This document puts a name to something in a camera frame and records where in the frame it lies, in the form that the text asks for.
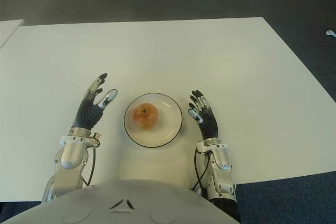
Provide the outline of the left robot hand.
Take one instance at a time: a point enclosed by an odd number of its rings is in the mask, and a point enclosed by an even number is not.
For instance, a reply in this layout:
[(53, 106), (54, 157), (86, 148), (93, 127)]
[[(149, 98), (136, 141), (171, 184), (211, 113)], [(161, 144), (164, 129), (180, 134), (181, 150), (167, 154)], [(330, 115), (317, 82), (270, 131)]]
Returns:
[(83, 128), (91, 130), (101, 119), (105, 108), (115, 99), (118, 94), (117, 89), (109, 90), (100, 101), (94, 104), (98, 94), (103, 91), (100, 86), (105, 82), (107, 73), (96, 78), (85, 92), (81, 104), (77, 110), (72, 128)]

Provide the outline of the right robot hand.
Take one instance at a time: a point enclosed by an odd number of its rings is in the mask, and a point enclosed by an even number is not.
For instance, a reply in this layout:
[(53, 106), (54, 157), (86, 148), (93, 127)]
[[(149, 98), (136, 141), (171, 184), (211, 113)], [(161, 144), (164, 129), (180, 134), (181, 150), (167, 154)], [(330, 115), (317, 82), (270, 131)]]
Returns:
[(217, 121), (205, 95), (199, 90), (193, 90), (190, 99), (193, 102), (189, 103), (188, 114), (198, 124), (203, 140), (218, 138)]

